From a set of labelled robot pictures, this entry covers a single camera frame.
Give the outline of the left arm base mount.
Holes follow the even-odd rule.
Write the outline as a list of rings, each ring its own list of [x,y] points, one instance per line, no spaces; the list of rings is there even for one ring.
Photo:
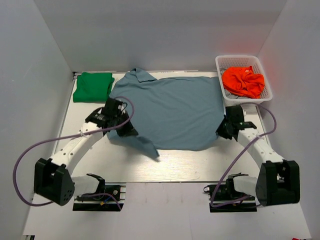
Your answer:
[[[106,183],[97,196],[77,196],[74,212],[120,212],[126,197],[125,183]]]

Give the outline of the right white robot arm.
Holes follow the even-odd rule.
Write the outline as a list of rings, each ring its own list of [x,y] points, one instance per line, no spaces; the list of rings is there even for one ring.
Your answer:
[[[248,174],[229,174],[226,171],[220,181],[225,181],[223,193],[231,198],[230,203],[254,197],[262,206],[296,204],[300,201],[300,167],[294,160],[286,160],[267,144],[267,132],[259,133],[257,126],[245,121],[241,105],[227,106],[224,118],[216,130],[224,139],[234,139],[243,146],[227,168],[235,165],[244,153],[249,153],[259,167],[257,177]]]

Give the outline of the crumpled orange t-shirt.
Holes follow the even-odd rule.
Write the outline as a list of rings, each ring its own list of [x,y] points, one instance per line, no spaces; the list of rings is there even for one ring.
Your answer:
[[[224,89],[237,98],[260,99],[265,88],[263,74],[254,73],[253,67],[229,67],[221,74]]]

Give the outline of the grey cloth in basket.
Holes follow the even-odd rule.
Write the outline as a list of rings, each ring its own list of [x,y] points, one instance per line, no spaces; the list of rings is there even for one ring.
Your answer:
[[[224,93],[225,93],[225,96],[226,96],[228,99],[247,99],[247,97],[235,95],[235,94],[229,92],[227,89],[224,90]]]

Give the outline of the white plastic basket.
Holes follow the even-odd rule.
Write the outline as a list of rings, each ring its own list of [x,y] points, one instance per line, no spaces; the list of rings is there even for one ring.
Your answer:
[[[268,78],[266,77],[265,71],[260,63],[260,60],[253,55],[218,55],[215,58],[215,64],[217,69],[217,75],[220,82],[220,87],[222,91],[224,105],[226,107],[255,103],[261,104],[263,102],[270,101],[273,98],[273,94],[271,91],[270,84],[268,82]],[[230,67],[253,67],[253,71],[255,74],[262,74],[265,80],[265,87],[260,95],[260,98],[246,98],[246,99],[229,99],[225,95],[225,89],[222,83],[222,72]]]

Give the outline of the blue-grey t-shirt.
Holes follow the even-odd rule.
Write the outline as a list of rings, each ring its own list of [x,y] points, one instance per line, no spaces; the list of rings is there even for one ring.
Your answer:
[[[218,77],[172,76],[157,79],[134,68],[118,80],[110,95],[129,99],[126,111],[137,136],[107,133],[113,144],[135,148],[151,158],[159,150],[202,151],[218,139],[224,118]]]

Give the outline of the folded green t-shirt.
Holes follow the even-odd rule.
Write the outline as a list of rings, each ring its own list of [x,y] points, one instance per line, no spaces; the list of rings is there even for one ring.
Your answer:
[[[83,72],[76,80],[74,103],[105,103],[112,91],[113,74]]]

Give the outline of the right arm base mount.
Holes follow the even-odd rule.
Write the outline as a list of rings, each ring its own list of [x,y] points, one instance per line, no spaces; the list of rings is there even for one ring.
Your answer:
[[[225,202],[230,202],[244,196],[245,195],[243,193],[235,193],[234,196],[231,196],[227,192],[227,187],[224,184],[221,184],[215,195],[213,204],[218,205]],[[221,207],[212,207],[211,204],[209,204],[210,213],[250,213],[257,212],[257,208],[258,206],[254,197],[250,197],[242,201],[238,200],[237,202]]]

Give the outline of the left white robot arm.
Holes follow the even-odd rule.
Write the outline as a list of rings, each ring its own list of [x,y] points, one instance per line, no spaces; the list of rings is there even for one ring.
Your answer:
[[[99,200],[106,193],[105,180],[92,173],[72,176],[85,154],[100,141],[106,133],[115,130],[120,137],[137,136],[131,124],[132,113],[126,108],[133,103],[124,96],[108,98],[103,107],[95,109],[84,120],[79,132],[66,137],[68,143],[48,159],[40,158],[34,168],[36,194],[56,203],[66,205],[72,197],[86,197]]]

